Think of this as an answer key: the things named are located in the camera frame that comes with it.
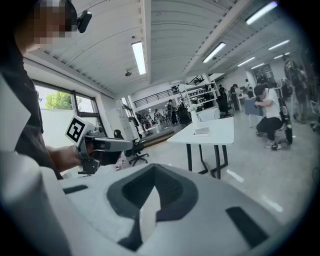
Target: white t-shirt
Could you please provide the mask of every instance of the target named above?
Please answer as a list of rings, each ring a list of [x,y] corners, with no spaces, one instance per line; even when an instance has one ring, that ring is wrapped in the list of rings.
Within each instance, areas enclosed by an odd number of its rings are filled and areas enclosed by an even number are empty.
[[[272,100],[273,103],[270,106],[265,106],[265,116],[266,118],[279,118],[281,120],[280,116],[280,105],[278,101],[278,95],[274,89],[266,89],[266,97],[263,99],[263,101]]]

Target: black office chair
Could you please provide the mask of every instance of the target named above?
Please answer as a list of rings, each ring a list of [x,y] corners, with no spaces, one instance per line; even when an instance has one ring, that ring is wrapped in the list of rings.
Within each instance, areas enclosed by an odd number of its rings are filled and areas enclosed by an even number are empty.
[[[232,107],[228,106],[227,97],[220,96],[216,99],[216,102],[219,105],[220,118],[229,118],[234,116],[234,114],[229,113],[229,110],[231,110]]]
[[[120,130],[114,130],[117,134],[116,135],[114,135],[114,137],[116,138],[116,139],[124,139],[124,137],[122,137],[122,135],[121,135],[121,131]],[[148,161],[146,160],[146,159],[144,159],[143,157],[144,156],[149,156],[149,154],[148,153],[146,153],[146,154],[141,154],[141,151],[145,148],[145,146],[144,146],[144,144],[143,144],[143,142],[144,142],[144,140],[143,141],[140,141],[140,142],[136,142],[136,140],[137,140],[137,138],[135,138],[132,142],[133,142],[133,147],[132,147],[132,149],[131,150],[127,150],[127,151],[125,151],[124,152],[124,155],[126,156],[126,157],[131,157],[131,156],[133,156],[133,159],[131,159],[130,161],[129,161],[129,164],[131,165],[131,163],[134,161],[134,163],[133,163],[133,165],[132,166],[135,166],[135,164],[136,164],[136,162],[138,161],[138,160],[143,160],[143,161],[145,161],[145,163],[147,164],[148,163]]]
[[[191,119],[188,115],[188,110],[186,108],[180,108],[176,112],[177,116],[179,117],[179,122],[181,125],[188,125],[191,123]]]

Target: fluorescent light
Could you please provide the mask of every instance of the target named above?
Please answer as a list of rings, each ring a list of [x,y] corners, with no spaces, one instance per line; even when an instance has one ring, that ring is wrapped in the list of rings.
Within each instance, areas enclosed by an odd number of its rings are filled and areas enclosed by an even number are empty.
[[[225,47],[225,43],[221,42],[219,45],[213,49],[212,52],[203,60],[203,63],[207,63],[213,56],[215,56],[223,47]]]
[[[264,65],[264,63],[261,63],[261,64],[259,64],[259,65],[257,65],[257,66],[254,66],[254,67],[252,67],[251,69],[253,70],[253,69],[255,69],[255,68],[257,68],[257,67],[260,67],[260,66],[262,66],[262,65]]]
[[[273,50],[274,48],[277,48],[277,47],[279,47],[279,46],[283,46],[283,45],[285,45],[285,44],[287,44],[287,43],[289,43],[289,42],[290,42],[290,40],[285,40],[285,41],[283,41],[283,42],[281,42],[281,43],[278,43],[278,44],[270,47],[269,50]]]
[[[247,59],[245,62],[242,62],[241,64],[238,65],[238,67],[242,66],[243,64],[249,62],[249,61],[252,61],[255,57],[252,57],[250,59]]]
[[[267,12],[271,11],[273,8],[277,7],[278,4],[275,1],[272,1],[271,3],[268,3],[266,6],[259,9],[256,13],[251,15],[247,20],[246,23],[248,25],[254,23],[257,19],[261,18],[263,15],[265,15]]]
[[[131,44],[134,52],[134,57],[136,64],[139,69],[140,75],[146,73],[146,66],[145,66],[145,58],[144,58],[144,50],[142,48],[142,42],[134,42]]]

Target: white ceiling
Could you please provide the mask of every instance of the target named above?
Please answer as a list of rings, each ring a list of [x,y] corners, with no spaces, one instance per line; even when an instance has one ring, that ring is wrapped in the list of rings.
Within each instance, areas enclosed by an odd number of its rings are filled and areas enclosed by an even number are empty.
[[[269,2],[72,0],[78,14],[86,9],[92,12],[86,32],[76,33],[62,47],[45,47],[42,53],[52,58],[52,63],[59,61],[60,68],[76,70],[86,83],[92,81],[94,87],[122,97],[204,72],[227,73],[252,56],[255,60],[248,68],[296,51],[299,33],[279,7],[252,25],[246,24],[245,19]],[[291,42],[268,50],[286,39]],[[147,73],[143,75],[139,75],[131,46],[137,41],[142,41],[144,48]],[[220,42],[226,46],[216,59],[203,63]],[[127,70],[132,72],[129,77],[125,76]]]

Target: tree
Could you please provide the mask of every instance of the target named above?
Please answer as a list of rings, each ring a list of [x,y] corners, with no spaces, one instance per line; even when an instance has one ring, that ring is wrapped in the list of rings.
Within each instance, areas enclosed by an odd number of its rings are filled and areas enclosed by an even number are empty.
[[[81,111],[79,104],[82,102],[82,98],[77,97],[76,102],[79,111]],[[45,108],[51,110],[72,110],[71,95],[62,91],[48,94],[46,96]]]

